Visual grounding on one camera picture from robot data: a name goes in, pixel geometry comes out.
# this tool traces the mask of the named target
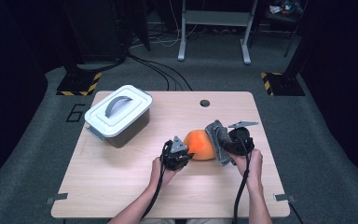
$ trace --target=white plastic container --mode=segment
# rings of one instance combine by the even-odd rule
[[[113,147],[123,147],[149,123],[152,102],[146,92],[122,86],[86,112],[87,129]]]

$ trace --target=wooden table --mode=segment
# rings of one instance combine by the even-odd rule
[[[97,92],[93,104],[111,91]],[[69,163],[51,214],[56,218],[114,217],[137,198],[148,184],[152,160],[164,143],[176,135],[184,140],[193,130],[205,129],[219,119],[227,127],[238,121],[257,121],[249,126],[255,147],[263,154],[264,193],[272,217],[290,213],[287,202],[276,202],[273,194],[284,194],[269,142],[255,100],[244,91],[149,91],[153,97],[150,122],[122,148],[114,148],[89,132],[85,124]],[[210,105],[203,107],[201,100]],[[237,168],[222,167],[217,160],[190,161],[161,190],[148,218],[232,217],[241,183]],[[249,216],[247,189],[241,196],[239,217]]]

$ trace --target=black speaker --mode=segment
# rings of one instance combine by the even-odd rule
[[[130,31],[121,0],[62,0],[85,63],[126,57]]]

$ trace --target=orange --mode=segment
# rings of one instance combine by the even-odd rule
[[[194,160],[206,161],[215,158],[211,139],[205,130],[191,131],[183,142],[188,147],[188,153],[194,153]]]

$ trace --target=metal rack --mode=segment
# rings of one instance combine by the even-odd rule
[[[226,26],[243,26],[246,27],[244,37],[240,40],[243,62],[251,63],[249,50],[247,47],[248,37],[251,32],[252,22],[255,16],[255,7],[258,0],[253,0],[250,12],[221,12],[221,11],[198,11],[186,10],[186,0],[182,4],[182,38],[179,48],[178,60],[185,60],[186,53],[186,25],[203,24],[203,25],[226,25]]]

